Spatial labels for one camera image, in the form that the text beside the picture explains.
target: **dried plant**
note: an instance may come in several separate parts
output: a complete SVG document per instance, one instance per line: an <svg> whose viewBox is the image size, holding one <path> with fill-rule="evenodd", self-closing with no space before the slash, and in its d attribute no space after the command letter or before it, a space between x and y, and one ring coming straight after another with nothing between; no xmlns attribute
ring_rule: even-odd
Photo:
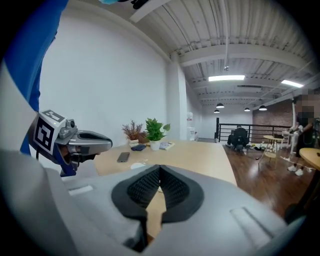
<svg viewBox="0 0 320 256"><path fill-rule="evenodd" d="M134 141L138 139L138 135L142 129L142 123L136 124L135 121L131 120L130 124L123 124L122 131L126 135L126 138Z"/></svg>

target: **wooden table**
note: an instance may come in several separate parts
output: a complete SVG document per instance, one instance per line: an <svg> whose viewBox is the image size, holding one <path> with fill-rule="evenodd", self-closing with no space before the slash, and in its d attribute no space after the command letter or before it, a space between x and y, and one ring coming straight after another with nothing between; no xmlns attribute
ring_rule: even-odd
<svg viewBox="0 0 320 256"><path fill-rule="evenodd" d="M300 156L316 170L300 201L297 204L290 205L286 210L284 219L288 223L294 221L300 215L305 214L312 200L319 194L320 156L318 156L317 153L320 154L320 149L301 148L299 153Z"/></svg>
<svg viewBox="0 0 320 256"><path fill-rule="evenodd" d="M268 144L266 145L266 148L265 148L265 150L263 151L263 154L262 154L262 156L261 156L261 158L260 158L260 160L259 160L258 165L260 164L262 158L263 158L264 156L266 156L266 157L269 158L269 162L270 162L271 158L274 158L274 159L275 159L274 168L276 169L276 168L277 168L277 160L278 160L278 145L275 145L275 153L267 152L267 149L268 149L268 146L269 146L270 143L272 144L273 142L282 142L284 139L283 139L283 138L275 138L275 137L273 137L273 136L271 136L271 135L264 135L263 137L264 137L265 139L268 139Z"/></svg>
<svg viewBox="0 0 320 256"><path fill-rule="evenodd" d="M237 185L236 179L223 149L218 143L170 140L175 145L169 150L152 151L147 146L143 151L132 151L129 145L114 147L94 159L99 175L120 173L131 169L134 163L144 165L169 165L218 178ZM122 152L130 152L128 162L117 162ZM161 230L161 216L166 211L164 195L157 192L147 207L147 232L155 237Z"/></svg>

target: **round table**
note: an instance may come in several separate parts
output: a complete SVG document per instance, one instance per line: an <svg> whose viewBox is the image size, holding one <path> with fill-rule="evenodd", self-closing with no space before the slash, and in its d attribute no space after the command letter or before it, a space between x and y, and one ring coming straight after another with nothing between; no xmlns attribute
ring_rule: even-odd
<svg viewBox="0 0 320 256"><path fill-rule="evenodd" d="M318 154L320 154L320 149L302 148L300 149L299 153L300 156L316 170L308 188L306 189L304 195L302 196L298 204L292 204L288 207L285 214L286 216L284 218L287 221L287 223L290 223L299 216L305 214L304 209L309 208L309 202L311 202L318 193L317 187L320 181L320 156L318 156Z"/></svg>
<svg viewBox="0 0 320 256"><path fill-rule="evenodd" d="M275 138L271 135L264 135L263 136L265 139L268 139L268 144L266 145L266 148L265 150L263 151L263 154L260 158L260 161L258 163L258 165L260 164L262 158L264 156L268 157L269 158L269 162L271 160L271 158L274 158L275 159L275 165L274 165L274 168L276 169L277 168L277 159L278 159L278 145L275 145L275 153L272 153L272 152L267 152L267 149L268 149L268 146L270 143L273 143L273 142L282 142L284 139L283 138Z"/></svg>

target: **pendant light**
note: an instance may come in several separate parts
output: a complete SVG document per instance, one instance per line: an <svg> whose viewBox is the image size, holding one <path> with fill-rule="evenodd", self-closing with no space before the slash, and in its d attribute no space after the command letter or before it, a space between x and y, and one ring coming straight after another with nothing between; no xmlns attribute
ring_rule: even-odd
<svg viewBox="0 0 320 256"><path fill-rule="evenodd" d="M225 106L222 104L222 103L218 103L217 105L216 105L216 108L217 109L223 109Z"/></svg>
<svg viewBox="0 0 320 256"><path fill-rule="evenodd" d="M265 106L265 105L261 105L261 106L259 107L259 110L260 110L260 111L266 111L266 110L267 110L267 108L266 108L266 106Z"/></svg>

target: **wooden floor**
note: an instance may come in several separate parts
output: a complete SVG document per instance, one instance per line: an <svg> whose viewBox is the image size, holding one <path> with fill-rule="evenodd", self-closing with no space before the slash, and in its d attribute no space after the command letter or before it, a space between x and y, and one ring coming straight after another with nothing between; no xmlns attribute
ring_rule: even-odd
<svg viewBox="0 0 320 256"><path fill-rule="evenodd" d="M297 203L305 193L315 171L311 173L304 169L302 176L296 176L288 171L292 163L278 159L277 168L274 169L274 159L264 157L258 168L261 151L249 149L244 152L235 152L223 146L233 169L237 185L263 204L272 208L281 217L284 216L288 205ZM289 151L281 149L280 155L287 158Z"/></svg>

